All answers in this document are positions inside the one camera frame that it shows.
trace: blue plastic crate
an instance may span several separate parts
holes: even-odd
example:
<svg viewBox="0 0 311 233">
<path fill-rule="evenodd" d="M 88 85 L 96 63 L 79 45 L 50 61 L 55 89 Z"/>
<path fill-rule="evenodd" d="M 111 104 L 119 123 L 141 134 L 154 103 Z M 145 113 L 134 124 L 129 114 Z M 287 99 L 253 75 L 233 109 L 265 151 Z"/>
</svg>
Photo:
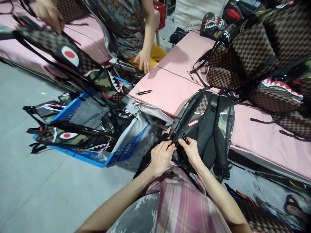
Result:
<svg viewBox="0 0 311 233">
<path fill-rule="evenodd" d="M 89 98 L 89 95 L 83 93 L 80 95 L 81 98 L 87 99 Z M 74 99 L 64 110 L 62 110 L 59 114 L 57 114 L 51 121 L 59 120 L 69 120 L 69 115 L 74 115 L 75 110 L 80 106 L 82 103 L 82 100 L 79 98 Z M 53 149 L 56 149 L 58 151 L 61 151 L 65 154 L 68 154 L 69 156 L 75 157 L 76 159 L 82 160 L 86 163 L 95 165 L 97 167 L 107 167 L 111 166 L 115 162 L 122 162 L 127 159 L 129 159 L 132 154 L 134 153 L 141 137 L 143 136 L 144 132 L 146 131 L 148 125 L 143 129 L 143 131 L 134 137 L 132 140 L 130 140 L 125 146 L 120 148 L 118 151 L 111 153 L 106 161 L 99 160 L 98 153 L 92 152 L 92 151 L 79 151 L 78 148 L 65 148 L 65 147 L 59 147 L 59 146 L 49 146 Z"/>
</svg>

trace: small scissors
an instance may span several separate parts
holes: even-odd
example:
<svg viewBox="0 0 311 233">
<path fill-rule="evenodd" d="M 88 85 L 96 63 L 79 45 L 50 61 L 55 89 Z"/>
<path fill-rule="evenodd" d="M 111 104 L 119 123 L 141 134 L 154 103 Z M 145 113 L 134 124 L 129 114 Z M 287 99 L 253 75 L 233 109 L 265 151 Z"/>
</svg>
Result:
<svg viewBox="0 0 311 233">
<path fill-rule="evenodd" d="M 136 95 L 148 94 L 148 93 L 151 93 L 151 92 L 152 92 L 152 90 L 143 91 L 143 92 L 137 92 Z"/>
<path fill-rule="evenodd" d="M 182 137 L 183 137 L 184 141 L 189 145 L 190 143 L 189 143 L 187 135 L 183 129 L 182 129 Z"/>
</svg>

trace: pink plaid shirt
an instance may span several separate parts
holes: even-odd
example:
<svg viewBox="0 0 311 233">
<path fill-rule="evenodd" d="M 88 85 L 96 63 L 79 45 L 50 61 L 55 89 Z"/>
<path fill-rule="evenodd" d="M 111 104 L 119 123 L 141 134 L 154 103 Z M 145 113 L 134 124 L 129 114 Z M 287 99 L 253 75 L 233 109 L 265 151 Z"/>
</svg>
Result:
<svg viewBox="0 0 311 233">
<path fill-rule="evenodd" d="M 148 188 L 160 192 L 155 232 L 231 232 L 198 176 L 175 163 Z"/>
</svg>

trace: mustard yellow pants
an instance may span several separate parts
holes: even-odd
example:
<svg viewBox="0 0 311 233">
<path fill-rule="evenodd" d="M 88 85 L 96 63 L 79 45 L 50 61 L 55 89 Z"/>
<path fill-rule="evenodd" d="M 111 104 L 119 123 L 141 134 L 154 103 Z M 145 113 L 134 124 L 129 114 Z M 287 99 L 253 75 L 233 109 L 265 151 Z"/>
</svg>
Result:
<svg viewBox="0 0 311 233">
<path fill-rule="evenodd" d="M 157 46 L 156 44 L 152 45 L 151 48 L 151 68 L 155 67 L 156 64 L 158 64 L 158 62 L 165 56 L 167 55 L 167 52 L 165 52 L 165 50 L 161 49 L 159 46 Z M 138 62 L 134 62 L 135 57 L 133 58 L 126 58 L 126 60 L 131 63 L 133 66 L 139 68 L 139 61 Z"/>
</svg>

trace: pink table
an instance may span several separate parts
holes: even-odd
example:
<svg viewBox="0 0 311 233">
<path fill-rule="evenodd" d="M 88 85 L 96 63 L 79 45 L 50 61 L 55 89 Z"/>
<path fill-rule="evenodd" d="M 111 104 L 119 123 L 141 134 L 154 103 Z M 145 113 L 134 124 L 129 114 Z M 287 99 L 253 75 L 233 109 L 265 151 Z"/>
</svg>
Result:
<svg viewBox="0 0 311 233">
<path fill-rule="evenodd" d="M 202 88 L 202 84 L 191 80 L 187 71 L 212 46 L 212 40 L 190 32 L 151 70 L 151 74 L 135 86 L 130 95 L 175 118 L 186 101 Z M 153 92 L 141 96 L 135 94 L 136 91 L 146 90 Z M 284 129 L 277 124 L 250 121 L 250 118 L 272 121 L 269 114 L 256 108 L 236 105 L 235 113 L 233 150 L 278 173 L 311 183 L 310 142 L 301 142 L 279 133 L 280 129 Z"/>
<path fill-rule="evenodd" d="M 18 5 L 18 3 L 14 2 L 14 4 L 14 12 L 21 12 L 28 15 L 28 13 Z M 12 5 L 10 5 L 9 3 L 1 4 L 0 12 L 9 12 L 11 8 Z M 34 17 L 31 17 L 29 15 L 28 17 L 39 25 L 42 25 L 42 22 L 37 21 L 37 19 L 35 19 Z M 14 29 L 17 25 L 17 22 L 12 18 L 11 15 L 0 15 L 0 22 L 11 29 Z M 93 18 L 86 17 L 84 19 L 76 20 L 74 21 L 74 23 L 88 23 L 89 25 L 67 25 L 64 31 L 70 37 L 78 41 L 81 44 L 81 46 L 78 46 L 86 53 L 88 53 L 98 63 L 103 64 L 109 61 L 111 57 L 106 51 L 103 34 L 97 21 Z M 37 51 L 43 54 L 47 59 L 55 62 L 55 60 L 50 55 L 40 50 Z M 54 77 L 53 74 L 62 76 L 57 70 L 55 70 L 52 66 L 46 63 L 43 59 L 39 58 L 36 54 L 32 53 L 27 48 L 22 46 L 18 41 L 13 39 L 0 41 L 0 56 L 28 69 L 48 75 L 52 78 Z"/>
</svg>

